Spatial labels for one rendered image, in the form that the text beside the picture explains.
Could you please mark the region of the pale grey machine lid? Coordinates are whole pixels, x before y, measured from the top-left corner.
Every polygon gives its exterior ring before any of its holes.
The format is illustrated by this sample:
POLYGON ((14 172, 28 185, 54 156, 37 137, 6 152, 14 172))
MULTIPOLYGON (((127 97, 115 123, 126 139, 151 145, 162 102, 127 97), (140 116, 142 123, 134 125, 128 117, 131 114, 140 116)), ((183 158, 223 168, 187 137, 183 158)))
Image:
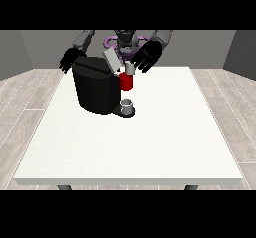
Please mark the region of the pale grey machine lid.
POLYGON ((110 70, 113 73, 116 73, 122 66, 121 62, 119 61, 116 52, 113 48, 109 48, 103 52, 103 57, 106 60, 110 70))

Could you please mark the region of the black coffee machine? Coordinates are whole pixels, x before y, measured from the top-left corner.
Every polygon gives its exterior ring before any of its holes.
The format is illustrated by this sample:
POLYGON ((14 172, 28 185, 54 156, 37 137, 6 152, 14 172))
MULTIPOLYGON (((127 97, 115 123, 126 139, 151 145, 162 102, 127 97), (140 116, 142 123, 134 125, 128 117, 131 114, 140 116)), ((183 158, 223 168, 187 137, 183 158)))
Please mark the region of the black coffee machine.
POLYGON ((119 75, 111 72, 106 60, 98 57, 79 57, 72 66, 79 104, 85 110, 100 115, 116 114, 123 118, 135 115, 121 113, 119 75))

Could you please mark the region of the small grey cup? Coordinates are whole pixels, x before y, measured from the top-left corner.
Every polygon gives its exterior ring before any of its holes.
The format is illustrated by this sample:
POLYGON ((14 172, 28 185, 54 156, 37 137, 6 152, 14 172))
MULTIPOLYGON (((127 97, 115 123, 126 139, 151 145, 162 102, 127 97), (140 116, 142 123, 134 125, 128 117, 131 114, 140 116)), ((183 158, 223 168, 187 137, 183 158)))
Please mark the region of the small grey cup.
POLYGON ((121 105, 121 113, 124 115, 129 115, 133 111, 133 103, 130 99, 123 99, 120 102, 121 105))

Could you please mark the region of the red pod holder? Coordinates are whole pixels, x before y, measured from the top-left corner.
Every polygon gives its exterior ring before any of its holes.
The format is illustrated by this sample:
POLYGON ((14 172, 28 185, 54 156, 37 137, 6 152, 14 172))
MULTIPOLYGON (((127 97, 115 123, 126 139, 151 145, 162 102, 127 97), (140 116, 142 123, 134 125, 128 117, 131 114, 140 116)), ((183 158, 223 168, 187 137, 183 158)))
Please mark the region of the red pod holder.
POLYGON ((123 91, 129 91, 133 88, 133 76, 127 75, 125 72, 119 75, 120 89, 123 91))

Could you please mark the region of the small grey coffee pod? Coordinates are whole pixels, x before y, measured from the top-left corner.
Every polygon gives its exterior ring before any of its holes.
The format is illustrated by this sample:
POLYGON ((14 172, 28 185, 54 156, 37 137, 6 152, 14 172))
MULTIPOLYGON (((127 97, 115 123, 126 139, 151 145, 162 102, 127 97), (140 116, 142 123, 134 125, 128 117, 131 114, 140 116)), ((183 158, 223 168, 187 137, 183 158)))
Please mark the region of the small grey coffee pod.
POLYGON ((129 61, 125 62, 125 73, 127 75, 134 75, 135 74, 135 67, 129 61))

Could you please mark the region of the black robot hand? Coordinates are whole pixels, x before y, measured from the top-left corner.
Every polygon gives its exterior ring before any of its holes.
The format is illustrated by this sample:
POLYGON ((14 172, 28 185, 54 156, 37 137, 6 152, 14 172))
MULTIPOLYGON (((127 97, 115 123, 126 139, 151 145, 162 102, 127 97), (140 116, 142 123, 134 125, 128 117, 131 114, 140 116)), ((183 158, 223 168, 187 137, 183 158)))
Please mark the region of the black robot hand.
POLYGON ((146 73, 161 57, 162 45, 158 41, 146 42, 130 60, 130 63, 146 73))
POLYGON ((59 68, 64 73, 67 73, 69 69, 74 65, 75 60, 81 56, 86 57, 86 54, 82 50, 76 48, 69 48, 64 53, 63 58, 60 60, 59 68))

